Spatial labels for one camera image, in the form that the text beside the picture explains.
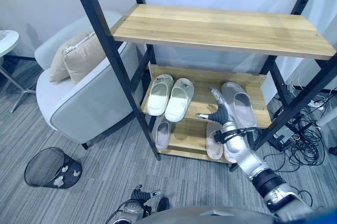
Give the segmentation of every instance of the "black mesh trash can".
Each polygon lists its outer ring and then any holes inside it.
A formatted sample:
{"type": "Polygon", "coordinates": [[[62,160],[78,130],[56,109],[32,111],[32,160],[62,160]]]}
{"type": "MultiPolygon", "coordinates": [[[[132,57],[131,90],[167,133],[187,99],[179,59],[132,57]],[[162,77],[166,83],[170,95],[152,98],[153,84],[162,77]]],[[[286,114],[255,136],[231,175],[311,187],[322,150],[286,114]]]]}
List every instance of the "black mesh trash can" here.
{"type": "Polygon", "coordinates": [[[82,166],[56,147],[36,154],[25,169],[25,181],[32,187],[66,189],[80,179],[82,166]]]}

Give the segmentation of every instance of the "wooden shelf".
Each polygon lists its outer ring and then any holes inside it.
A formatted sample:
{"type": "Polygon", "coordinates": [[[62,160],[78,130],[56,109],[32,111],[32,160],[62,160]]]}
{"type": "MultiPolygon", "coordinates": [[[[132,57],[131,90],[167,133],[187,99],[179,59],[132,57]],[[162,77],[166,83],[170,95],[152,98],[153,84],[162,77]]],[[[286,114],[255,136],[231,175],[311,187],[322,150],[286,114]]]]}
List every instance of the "wooden shelf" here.
{"type": "Polygon", "coordinates": [[[329,60],[335,49],[304,16],[135,5],[111,29],[117,41],[329,60]]]}
{"type": "MultiPolygon", "coordinates": [[[[169,66],[150,65],[150,71],[153,80],[160,74],[170,74],[174,80],[179,78],[188,78],[194,85],[194,96],[186,112],[185,118],[201,120],[195,117],[197,113],[213,113],[217,110],[217,104],[209,86],[215,86],[221,90],[225,82],[235,82],[242,86],[252,100],[252,106],[257,117],[257,126],[266,128],[271,124],[269,113],[261,91],[261,85],[265,80],[265,75],[236,74],[225,72],[214,72],[209,70],[183,69],[169,66]]],[[[142,103],[142,111],[147,113],[147,100],[150,95],[152,82],[146,92],[142,103]]]]}
{"type": "Polygon", "coordinates": [[[158,151],[167,155],[229,163],[224,156],[219,160],[214,160],[207,155],[206,126],[205,121],[188,119],[173,123],[168,148],[158,151]]]}

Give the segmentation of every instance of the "robotic arm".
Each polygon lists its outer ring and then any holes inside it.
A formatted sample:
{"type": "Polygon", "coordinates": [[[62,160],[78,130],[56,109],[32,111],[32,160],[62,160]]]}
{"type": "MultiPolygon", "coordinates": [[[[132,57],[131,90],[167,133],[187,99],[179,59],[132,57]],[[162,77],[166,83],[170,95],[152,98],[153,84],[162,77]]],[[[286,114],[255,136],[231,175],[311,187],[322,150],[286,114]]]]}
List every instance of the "robotic arm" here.
{"type": "Polygon", "coordinates": [[[311,213],[311,208],[292,187],[246,145],[243,133],[249,129],[242,131],[237,128],[234,116],[222,94],[214,87],[210,87],[210,91],[218,104],[218,110],[213,114],[196,114],[196,116],[223,125],[223,133],[216,133],[215,141],[226,145],[227,153],[252,182],[270,212],[283,221],[300,219],[311,213]]]}

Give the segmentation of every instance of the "floor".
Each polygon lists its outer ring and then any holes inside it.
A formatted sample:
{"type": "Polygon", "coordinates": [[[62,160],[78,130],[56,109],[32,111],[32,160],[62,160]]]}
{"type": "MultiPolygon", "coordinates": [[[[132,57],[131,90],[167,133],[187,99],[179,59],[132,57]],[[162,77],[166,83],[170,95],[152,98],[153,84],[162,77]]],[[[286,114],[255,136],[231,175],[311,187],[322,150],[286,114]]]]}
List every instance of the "floor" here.
{"type": "MultiPolygon", "coordinates": [[[[36,62],[4,64],[25,86],[34,83],[40,71],[36,62]]],[[[0,88],[0,223],[104,223],[138,184],[146,191],[161,189],[173,208],[218,205],[269,213],[239,169],[229,173],[224,164],[166,155],[156,161],[135,119],[114,133],[108,130],[99,135],[84,150],[47,125],[33,95],[9,114],[18,94],[1,77],[0,88]],[[82,163],[83,174],[75,186],[66,190],[32,188],[24,182],[27,162],[51,146],[82,163]]],[[[329,146],[337,143],[336,123],[323,128],[329,146]]],[[[268,145],[258,151],[261,156],[271,152],[276,151],[268,145]]],[[[275,156],[268,162],[276,168],[282,160],[275,156]]],[[[312,194],[314,210],[336,207],[336,164],[336,157],[328,155],[321,166],[301,167],[281,176],[312,194]]],[[[148,205],[155,207],[158,200],[151,199],[148,205]]]]}

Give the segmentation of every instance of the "beige cushion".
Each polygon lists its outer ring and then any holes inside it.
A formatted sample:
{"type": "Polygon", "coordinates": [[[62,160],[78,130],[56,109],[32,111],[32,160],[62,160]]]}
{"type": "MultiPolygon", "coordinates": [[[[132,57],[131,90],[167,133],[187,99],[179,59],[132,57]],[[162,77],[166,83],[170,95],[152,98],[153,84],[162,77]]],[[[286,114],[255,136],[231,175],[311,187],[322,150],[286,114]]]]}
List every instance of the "beige cushion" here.
{"type": "Polygon", "coordinates": [[[105,53],[96,35],[90,37],[75,50],[63,55],[63,61],[70,78],[77,84],[103,59],[105,53]]]}
{"type": "Polygon", "coordinates": [[[60,48],[57,50],[54,59],[52,61],[51,67],[49,69],[49,82],[57,82],[61,81],[67,77],[69,77],[69,73],[67,68],[65,67],[63,61],[63,50],[70,46],[74,46],[78,42],[80,42],[83,38],[88,36],[91,32],[83,32],[72,39],[66,41],[60,48]]]}

